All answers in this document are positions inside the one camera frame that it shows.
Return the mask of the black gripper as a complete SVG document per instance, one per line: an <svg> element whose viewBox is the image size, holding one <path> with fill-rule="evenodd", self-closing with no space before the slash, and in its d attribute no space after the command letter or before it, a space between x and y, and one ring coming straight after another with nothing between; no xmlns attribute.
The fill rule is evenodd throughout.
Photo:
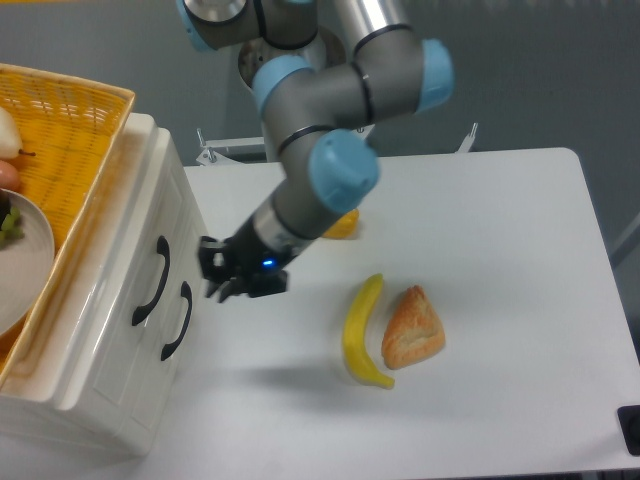
<svg viewBox="0 0 640 480"><path fill-rule="evenodd" d="M223 303L232 296L258 298L286 292L285 267L299 253L296 241L275 214L254 214L228 243L202 236L197 257L207 281L205 296L218 293L218 302Z"/></svg>

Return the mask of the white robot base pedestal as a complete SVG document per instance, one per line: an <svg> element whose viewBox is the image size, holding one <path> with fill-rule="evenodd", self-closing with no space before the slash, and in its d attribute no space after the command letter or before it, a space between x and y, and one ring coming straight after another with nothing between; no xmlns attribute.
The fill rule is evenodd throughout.
<svg viewBox="0 0 640 480"><path fill-rule="evenodd" d="M314 68L333 67L347 60L346 49L340 38L326 27L320 26L316 38L301 50L278 50L263 39L245 42L238 54L240 78L249 92L258 70L268 60L284 54L302 56ZM196 161L202 166L275 162L277 151L269 137L247 137L224 140L205 140L196 130L201 152Z"/></svg>

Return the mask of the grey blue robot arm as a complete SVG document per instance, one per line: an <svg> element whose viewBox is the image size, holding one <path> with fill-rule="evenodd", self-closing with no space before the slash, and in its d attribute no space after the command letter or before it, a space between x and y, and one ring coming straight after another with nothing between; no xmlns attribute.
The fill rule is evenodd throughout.
<svg viewBox="0 0 640 480"><path fill-rule="evenodd" d="M416 35L398 1L337 2L352 58L328 68L303 56L319 33L313 1L181 1L177 8L197 47L262 40L277 52L251 90L284 180L234 235L203 238L198 259L219 301L282 293L287 265L378 181L377 155L357 129L446 102L454 87L450 54Z"/></svg>

